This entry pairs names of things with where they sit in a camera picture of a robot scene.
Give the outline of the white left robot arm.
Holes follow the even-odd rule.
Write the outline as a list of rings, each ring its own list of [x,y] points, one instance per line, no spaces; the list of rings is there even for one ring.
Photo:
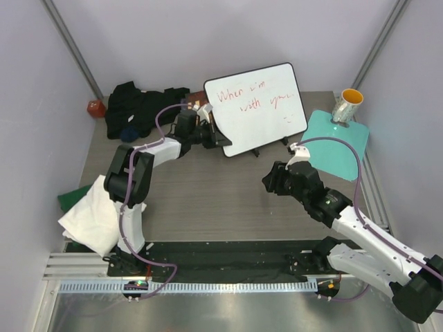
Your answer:
[[[194,145],[206,149],[232,145],[218,130],[210,104],[181,111],[171,132],[156,142],[117,148],[104,181],[118,213],[119,231],[115,253],[104,258],[109,263],[109,275],[139,276],[146,271],[142,204],[150,190],[153,169],[183,157]]]

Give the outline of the white dry-erase board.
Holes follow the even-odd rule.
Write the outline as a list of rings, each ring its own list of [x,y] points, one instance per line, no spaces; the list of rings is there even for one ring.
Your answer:
[[[213,78],[204,83],[221,134],[237,156],[307,130],[296,74],[289,62]]]

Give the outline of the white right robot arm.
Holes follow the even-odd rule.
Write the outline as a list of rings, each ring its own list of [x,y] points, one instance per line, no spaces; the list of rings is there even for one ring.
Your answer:
[[[324,186],[307,161],[287,165],[277,161],[262,179],[266,191],[291,196],[308,215],[346,236],[363,252],[327,237],[315,249],[314,268],[354,275],[388,296],[409,320],[423,324],[442,303],[442,258],[409,248],[364,216],[337,190]]]

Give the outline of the dark cover paperback book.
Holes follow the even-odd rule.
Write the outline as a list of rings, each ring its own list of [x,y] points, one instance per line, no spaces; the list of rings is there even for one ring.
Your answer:
[[[194,93],[188,93],[185,96],[185,103],[188,105],[188,109],[199,109],[205,104],[208,104],[208,97],[205,91],[197,91]]]

